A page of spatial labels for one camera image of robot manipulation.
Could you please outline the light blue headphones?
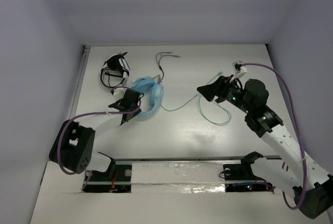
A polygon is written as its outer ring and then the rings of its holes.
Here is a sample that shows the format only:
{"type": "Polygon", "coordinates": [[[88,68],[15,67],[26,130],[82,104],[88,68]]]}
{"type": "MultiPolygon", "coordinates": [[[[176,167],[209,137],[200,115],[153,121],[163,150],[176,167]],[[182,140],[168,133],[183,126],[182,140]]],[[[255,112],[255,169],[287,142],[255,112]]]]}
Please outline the light blue headphones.
{"type": "Polygon", "coordinates": [[[149,111],[141,111],[140,117],[150,117],[157,112],[162,104],[164,97],[164,87],[161,84],[162,79],[160,74],[150,77],[140,77],[132,81],[131,89],[142,94],[149,95],[149,111]]]}

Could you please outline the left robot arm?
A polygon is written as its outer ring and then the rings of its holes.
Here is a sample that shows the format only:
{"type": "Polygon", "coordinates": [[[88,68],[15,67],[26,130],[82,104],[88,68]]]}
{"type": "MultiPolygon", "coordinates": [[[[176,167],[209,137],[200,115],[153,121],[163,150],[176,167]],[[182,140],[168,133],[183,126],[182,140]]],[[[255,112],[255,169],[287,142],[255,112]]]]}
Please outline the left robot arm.
{"type": "Polygon", "coordinates": [[[49,160],[67,175],[84,172],[91,162],[95,140],[141,113],[143,93],[127,89],[105,111],[77,115],[63,122],[49,152],[49,160]]]}

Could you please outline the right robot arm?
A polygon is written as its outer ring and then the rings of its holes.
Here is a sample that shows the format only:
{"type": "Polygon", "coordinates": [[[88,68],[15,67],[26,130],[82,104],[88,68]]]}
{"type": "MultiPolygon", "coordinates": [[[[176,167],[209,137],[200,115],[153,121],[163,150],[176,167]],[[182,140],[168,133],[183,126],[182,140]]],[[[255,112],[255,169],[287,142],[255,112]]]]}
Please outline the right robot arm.
{"type": "Polygon", "coordinates": [[[268,144],[288,169],[275,167],[252,152],[241,159],[242,176],[267,180],[294,200],[299,211],[315,219],[332,207],[332,174],[322,168],[292,137],[282,119],[267,106],[269,93],[260,80],[249,79],[239,87],[231,76],[197,88],[207,101],[227,101],[243,111],[247,126],[268,144]]]}

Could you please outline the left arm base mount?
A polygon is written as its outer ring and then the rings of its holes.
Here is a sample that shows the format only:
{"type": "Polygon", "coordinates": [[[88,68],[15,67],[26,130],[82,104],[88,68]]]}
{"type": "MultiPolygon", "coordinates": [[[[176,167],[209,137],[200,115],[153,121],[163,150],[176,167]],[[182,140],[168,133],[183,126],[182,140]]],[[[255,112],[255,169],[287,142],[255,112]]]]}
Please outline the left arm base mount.
{"type": "Polygon", "coordinates": [[[133,163],[105,156],[109,159],[106,171],[87,170],[81,190],[85,193],[131,193],[133,163]]]}

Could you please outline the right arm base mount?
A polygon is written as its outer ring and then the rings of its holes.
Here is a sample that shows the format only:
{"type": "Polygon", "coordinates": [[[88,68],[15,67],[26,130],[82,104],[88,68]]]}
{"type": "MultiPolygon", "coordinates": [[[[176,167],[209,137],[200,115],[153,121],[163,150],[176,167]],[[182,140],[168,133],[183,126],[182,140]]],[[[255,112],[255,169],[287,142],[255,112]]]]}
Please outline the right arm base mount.
{"type": "Polygon", "coordinates": [[[241,158],[240,163],[223,165],[219,177],[224,179],[227,193],[274,192],[275,187],[271,183],[253,174],[251,165],[259,158],[264,156],[251,152],[241,158]]]}

